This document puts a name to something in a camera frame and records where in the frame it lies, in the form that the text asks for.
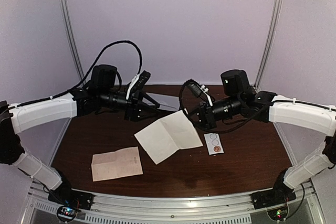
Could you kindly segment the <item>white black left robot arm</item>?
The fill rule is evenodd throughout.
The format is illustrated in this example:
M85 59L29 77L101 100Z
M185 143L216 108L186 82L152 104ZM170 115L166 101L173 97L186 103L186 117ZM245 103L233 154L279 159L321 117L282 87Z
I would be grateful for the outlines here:
M117 68L98 65L93 68L91 79L82 88L74 88L60 96L41 101L9 105L1 102L1 164L13 165L38 180L51 196L64 205L71 205L76 197L70 182L61 172L44 164L25 150L19 134L27 129L60 119L72 119L91 113L99 114L102 109L114 113L125 112L127 121L138 122L159 112L160 105L142 89L150 73L137 74L126 92L114 90L120 80Z

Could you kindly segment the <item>beige ornate letter sheet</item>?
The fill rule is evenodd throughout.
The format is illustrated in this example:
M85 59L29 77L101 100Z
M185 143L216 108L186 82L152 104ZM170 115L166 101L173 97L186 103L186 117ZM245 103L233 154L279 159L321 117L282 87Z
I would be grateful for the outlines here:
M134 136L155 164L178 150L203 146L196 129L182 110L154 121Z

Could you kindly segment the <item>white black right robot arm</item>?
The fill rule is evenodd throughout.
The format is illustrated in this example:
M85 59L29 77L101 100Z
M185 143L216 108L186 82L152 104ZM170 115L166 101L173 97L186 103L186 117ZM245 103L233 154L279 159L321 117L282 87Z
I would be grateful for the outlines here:
M208 100L199 105L200 127L211 130L218 121L244 117L242 124L251 120L265 123L285 123L325 134L324 141L304 160L283 170L273 188L255 193L256 203L279 204L294 199L293 190L325 169L335 167L335 107L286 98L274 92L256 92L243 70L229 70L221 74L226 98Z

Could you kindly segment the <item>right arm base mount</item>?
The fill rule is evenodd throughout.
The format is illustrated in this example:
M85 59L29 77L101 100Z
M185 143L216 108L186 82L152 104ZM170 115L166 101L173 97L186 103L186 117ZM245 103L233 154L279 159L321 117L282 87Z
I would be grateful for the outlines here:
M284 205L285 203L295 200L296 194L289 193L285 195L275 190L265 190L252 193L251 200L254 205L254 209L269 208L277 205Z

